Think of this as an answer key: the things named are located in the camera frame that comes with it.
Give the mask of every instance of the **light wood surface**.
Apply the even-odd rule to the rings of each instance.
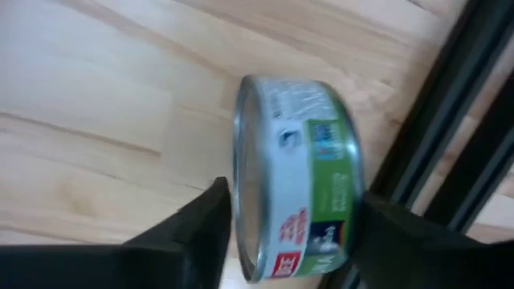
[[[463,4],[0,0],[0,243],[123,242],[215,177],[231,176],[235,91],[245,74],[334,86],[357,123],[370,183]],[[495,69],[419,212],[510,59]],[[471,236],[514,236],[513,180]],[[318,281],[246,285],[232,242],[221,288],[314,288]]]

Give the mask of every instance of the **can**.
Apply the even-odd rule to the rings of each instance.
[[[315,80],[245,76],[233,154],[246,281],[318,275],[346,262],[364,169],[356,130],[333,89]]]

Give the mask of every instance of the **can label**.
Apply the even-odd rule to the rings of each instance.
[[[326,273],[345,260],[355,174],[350,127],[316,81],[259,78],[270,137],[270,243],[264,278]]]

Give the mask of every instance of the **tin can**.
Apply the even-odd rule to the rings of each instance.
[[[335,91],[314,80],[245,76],[233,150],[245,279],[317,275],[344,264],[365,186],[357,134]]]

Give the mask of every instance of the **wooden floor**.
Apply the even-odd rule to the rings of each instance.
[[[245,74],[330,83],[370,183],[464,0],[0,0],[0,243],[118,243],[231,176]],[[430,178],[422,212],[514,65]],[[514,175],[470,235],[514,237]],[[221,288],[249,286],[230,244]]]

